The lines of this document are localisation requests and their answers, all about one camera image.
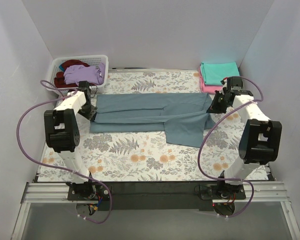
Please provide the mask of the blue-grey t-shirt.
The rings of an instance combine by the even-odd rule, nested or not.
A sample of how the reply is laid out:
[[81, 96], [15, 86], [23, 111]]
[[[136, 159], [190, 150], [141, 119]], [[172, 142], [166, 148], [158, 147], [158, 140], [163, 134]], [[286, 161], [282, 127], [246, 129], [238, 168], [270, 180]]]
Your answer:
[[215, 122], [206, 93], [105, 94], [96, 99], [91, 133], [165, 133], [168, 144], [198, 148]]

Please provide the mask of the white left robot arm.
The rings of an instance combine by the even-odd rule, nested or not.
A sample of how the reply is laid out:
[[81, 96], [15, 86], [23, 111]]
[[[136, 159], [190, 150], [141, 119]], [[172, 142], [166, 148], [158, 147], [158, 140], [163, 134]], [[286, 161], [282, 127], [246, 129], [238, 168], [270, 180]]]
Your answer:
[[72, 180], [67, 184], [72, 188], [72, 193], [90, 199], [96, 193], [96, 188], [91, 180], [86, 179], [91, 173], [77, 149], [81, 139], [77, 114], [89, 121], [97, 114], [97, 108], [91, 104], [91, 89], [87, 81], [79, 82], [74, 96], [63, 100], [55, 109], [45, 111], [45, 138], [47, 146], [58, 153], [72, 173]]

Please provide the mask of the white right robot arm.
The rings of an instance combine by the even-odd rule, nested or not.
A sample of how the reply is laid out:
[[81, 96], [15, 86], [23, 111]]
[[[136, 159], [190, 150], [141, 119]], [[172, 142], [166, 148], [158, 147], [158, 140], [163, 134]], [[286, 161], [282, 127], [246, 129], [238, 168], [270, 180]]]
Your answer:
[[216, 185], [220, 194], [236, 194], [242, 189], [246, 177], [261, 165], [277, 159], [282, 124], [270, 120], [258, 107], [258, 100], [244, 88], [241, 76], [226, 77], [222, 89], [216, 91], [207, 112], [224, 114], [232, 107], [245, 123], [238, 145], [238, 158], [221, 173]]

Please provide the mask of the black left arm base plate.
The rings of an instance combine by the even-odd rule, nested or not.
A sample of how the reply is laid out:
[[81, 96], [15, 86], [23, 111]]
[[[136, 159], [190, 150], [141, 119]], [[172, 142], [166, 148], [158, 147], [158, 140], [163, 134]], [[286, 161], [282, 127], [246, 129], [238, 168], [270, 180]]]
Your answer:
[[100, 199], [108, 201], [110, 199], [110, 190], [106, 189], [103, 185], [84, 182], [84, 183], [66, 183], [69, 187], [67, 199], [69, 201], [97, 201]]

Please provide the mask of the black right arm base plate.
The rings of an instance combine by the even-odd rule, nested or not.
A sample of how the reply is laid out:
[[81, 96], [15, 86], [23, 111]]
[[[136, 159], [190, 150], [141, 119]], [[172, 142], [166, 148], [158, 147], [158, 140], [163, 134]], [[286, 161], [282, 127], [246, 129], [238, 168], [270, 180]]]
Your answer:
[[245, 200], [246, 194], [243, 185], [228, 183], [203, 182], [197, 184], [194, 193], [202, 200]]

